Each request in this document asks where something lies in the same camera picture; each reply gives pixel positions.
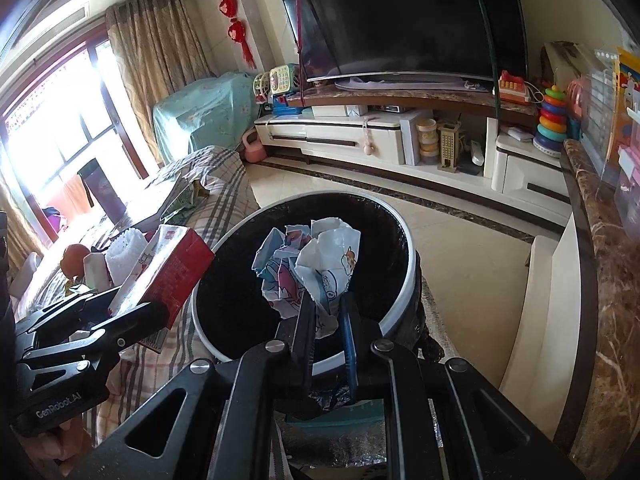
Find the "white rim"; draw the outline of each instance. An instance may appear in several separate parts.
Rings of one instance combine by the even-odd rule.
[[[387,209],[396,218],[396,220],[398,220],[398,223],[400,224],[400,227],[402,228],[402,230],[404,231],[404,235],[406,236],[407,249],[409,251],[409,262],[408,262],[408,265],[407,265],[406,275],[404,277],[404,283],[402,284],[402,287],[400,288],[400,292],[398,293],[398,297],[394,301],[394,304],[391,306],[389,311],[386,313],[386,316],[383,317],[382,321],[380,321],[380,330],[382,332],[382,335],[385,336],[389,332],[391,332],[391,330],[396,325],[396,323],[398,323],[398,321],[400,321],[400,319],[402,317],[402,314],[404,314],[404,310],[409,305],[409,301],[411,300],[411,296],[414,293],[415,248],[414,248],[414,240],[412,239],[411,231],[409,230],[409,226],[406,224],[406,222],[404,221],[402,216],[400,216],[400,213],[398,213],[398,211],[393,209],[388,203],[384,202],[383,200],[380,200],[379,198],[376,198],[374,196],[371,196],[370,194],[362,193],[362,192],[359,192],[359,191],[330,191],[330,190],[328,190],[328,191],[312,191],[312,192],[308,192],[308,193],[301,193],[301,194],[295,195],[295,196],[290,196],[290,197],[285,198],[283,200],[279,200],[277,202],[274,202],[273,204],[269,204],[267,207],[261,208],[260,210],[256,211],[255,213],[252,213],[247,218],[245,218],[244,220],[242,220],[241,222],[236,224],[235,227],[233,227],[222,238],[220,238],[218,243],[212,249],[213,253],[215,254],[216,251],[220,248],[220,246],[224,242],[226,242],[226,240],[233,233],[235,233],[239,228],[241,228],[249,220],[251,220],[255,216],[259,215],[263,211],[265,211],[267,209],[271,209],[272,207],[280,205],[282,203],[290,202],[291,200],[295,200],[295,199],[303,197],[303,196],[311,196],[311,195],[318,195],[318,194],[331,194],[331,193],[361,196],[361,197],[367,198],[369,200],[372,200],[373,202],[376,202],[376,203],[380,204],[382,207]],[[196,331],[198,332],[198,335],[200,336],[200,339],[201,339],[202,343],[204,344],[204,346],[206,346],[207,350],[209,350],[217,359],[219,359],[223,363],[226,363],[228,361],[231,361],[231,359],[229,357],[227,357],[226,355],[224,355],[222,352],[220,352],[220,350],[218,350],[215,346],[213,346],[211,344],[209,339],[204,335],[204,332],[203,332],[202,327],[200,325],[200,320],[198,319],[198,311],[196,309],[196,297],[198,295],[198,286],[199,285],[200,285],[200,282],[198,282],[196,284],[195,288],[193,289],[193,293],[191,294],[191,299],[190,299],[190,301],[191,301],[191,312],[192,312],[192,315],[193,315],[193,322],[196,325]],[[340,352],[339,354],[331,356],[331,357],[329,357],[327,359],[324,359],[324,360],[322,360],[320,362],[314,363],[313,375],[316,376],[316,375],[319,375],[319,374],[323,374],[325,372],[328,372],[329,370],[333,370],[335,368],[339,368],[343,364],[344,364],[344,352]]]

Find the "stacking ring toy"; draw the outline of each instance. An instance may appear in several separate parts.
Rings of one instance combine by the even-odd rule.
[[[560,146],[560,148],[558,150],[552,150],[552,149],[548,148],[547,146],[545,146],[545,143],[543,142],[543,139],[546,140],[547,142],[553,142],[552,140],[549,140],[549,139],[543,137],[542,135],[538,134],[533,139],[533,145],[537,149],[539,149],[542,153],[544,153],[545,155],[552,156],[553,158],[560,158],[561,150],[562,150],[562,144],[560,144],[559,142],[554,142],[554,144],[558,144]]]
[[[564,108],[553,106],[549,103],[542,103],[542,109],[555,115],[566,115],[566,110]]]
[[[556,85],[553,85],[551,88],[547,88],[545,90],[545,94],[547,94],[549,97],[552,97],[553,99],[558,99],[560,101],[564,101],[566,99],[566,95],[564,94],[564,92],[561,92]]]
[[[566,108],[566,102],[561,101],[560,99],[553,99],[548,95],[545,95],[545,103],[549,103],[552,106],[557,106],[559,108]]]
[[[550,121],[546,117],[540,117],[540,124],[542,124],[545,128],[548,128],[552,132],[556,134],[565,134],[566,133],[566,124],[558,124],[553,121]]]
[[[557,124],[566,124],[565,116],[552,114],[551,112],[547,112],[546,110],[540,110],[540,115]]]
[[[548,150],[553,150],[555,152],[562,151],[562,142],[555,142],[554,140],[549,140],[545,136],[542,136],[540,134],[536,134],[536,140],[540,146],[543,146]]]
[[[554,140],[555,142],[564,142],[566,139],[566,134],[559,134],[549,128],[545,128],[542,124],[538,125],[538,131],[542,136],[545,136],[549,140]]]

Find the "drawer handle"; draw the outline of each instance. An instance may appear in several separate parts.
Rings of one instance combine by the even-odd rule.
[[[536,193],[540,193],[542,195],[548,196],[549,198],[555,198],[556,200],[559,200],[560,202],[564,202],[565,204],[571,204],[571,202],[569,202],[569,197],[566,197],[563,194],[558,193],[556,191],[551,191],[546,187],[537,186],[536,184],[527,182],[527,189],[531,191],[535,191]]]
[[[335,146],[357,146],[358,143],[354,140],[333,140],[333,139],[307,139],[306,137],[293,137],[286,135],[274,135],[271,137],[274,140],[304,140],[313,144],[334,144]]]
[[[305,139],[306,142],[315,144],[334,144],[335,146],[357,146],[354,140],[333,140],[333,139]]]

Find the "television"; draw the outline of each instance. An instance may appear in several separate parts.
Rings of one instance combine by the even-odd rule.
[[[483,0],[497,71],[527,76],[520,0]],[[493,80],[478,0],[283,0],[309,81],[417,74]]]

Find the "striped cloth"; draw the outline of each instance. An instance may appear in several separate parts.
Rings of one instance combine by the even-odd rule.
[[[209,197],[193,212],[187,226],[213,247],[234,225],[258,209],[244,166],[236,152],[209,146],[162,168],[152,184],[175,179],[181,172],[188,180],[199,179]],[[14,310],[16,320],[64,296],[65,277],[60,271],[62,252],[70,243],[104,246],[113,224],[104,215],[89,218],[81,234],[60,238],[47,253],[41,268]],[[136,409],[192,360],[212,356],[195,333],[189,301],[169,331],[161,354],[138,344],[121,354],[121,393],[111,395],[100,406],[85,413],[85,427],[94,445],[100,444]]]
[[[176,178],[185,167],[189,168],[186,178],[199,179],[209,191],[209,198],[194,211],[187,227],[213,248],[229,229],[258,210],[258,203],[236,152],[213,146],[198,150],[163,168],[154,183]],[[85,416],[85,426],[96,444],[188,363],[200,357],[213,359],[196,334],[189,301],[169,331],[161,354],[136,344],[120,357],[121,394],[111,395]]]

